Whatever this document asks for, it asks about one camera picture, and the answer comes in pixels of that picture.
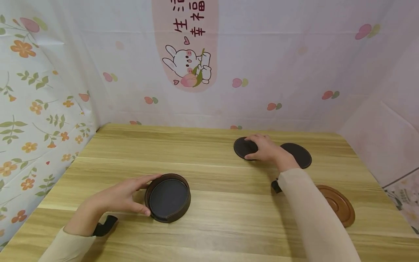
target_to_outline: wooden table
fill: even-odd
[[[116,230],[106,242],[98,238],[85,261],[305,261],[287,200],[283,193],[271,192],[277,171],[234,153],[236,138],[252,133],[104,126],[0,253],[0,260],[36,261],[78,205],[95,192],[130,177],[173,172],[184,176],[191,188],[186,215],[164,224],[119,213]],[[313,181],[336,188],[350,200],[356,220],[347,230],[362,261],[419,261],[419,239],[341,136],[263,133],[278,144],[305,147],[313,157],[307,169]]]

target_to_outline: coaster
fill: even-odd
[[[248,154],[253,154],[258,151],[258,146],[253,141],[246,141],[244,140],[246,137],[241,137],[234,142],[234,152],[241,158],[245,159],[244,157]]]
[[[355,222],[355,210],[349,200],[332,187],[319,185],[318,190],[326,198],[345,228]]]
[[[145,191],[145,206],[151,216],[162,223],[180,219],[191,204],[191,192],[186,179],[178,174],[164,174]]]
[[[311,155],[304,147],[294,143],[285,143],[281,147],[294,156],[301,169],[308,168],[311,165]]]

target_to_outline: brown wooden coaster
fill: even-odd
[[[355,222],[355,210],[349,200],[341,192],[328,186],[319,185],[318,190],[326,198],[345,228]]]

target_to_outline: hand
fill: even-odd
[[[103,213],[111,212],[134,212],[150,216],[150,210],[133,200],[133,194],[147,188],[147,183],[157,179],[161,174],[130,178],[107,188],[89,197],[86,202],[89,206],[94,206]]]
[[[246,137],[245,140],[253,141],[258,146],[258,151],[256,153],[246,155],[245,159],[257,159],[274,162],[279,172],[300,168],[295,161],[294,156],[282,147],[276,145],[268,135],[255,134]]]

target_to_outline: dark coaster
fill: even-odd
[[[341,192],[328,186],[318,185],[318,190],[326,198],[327,203],[335,211],[345,228],[355,222],[355,210],[349,200]]]
[[[164,174],[145,191],[145,205],[151,216],[163,223],[180,219],[191,204],[188,182],[178,174]]]
[[[311,165],[311,155],[304,147],[294,143],[285,143],[281,147],[294,156],[301,169],[308,168]]]
[[[245,141],[246,137],[241,137],[234,142],[234,152],[241,158],[248,154],[253,154],[258,151],[258,146],[253,141]]]

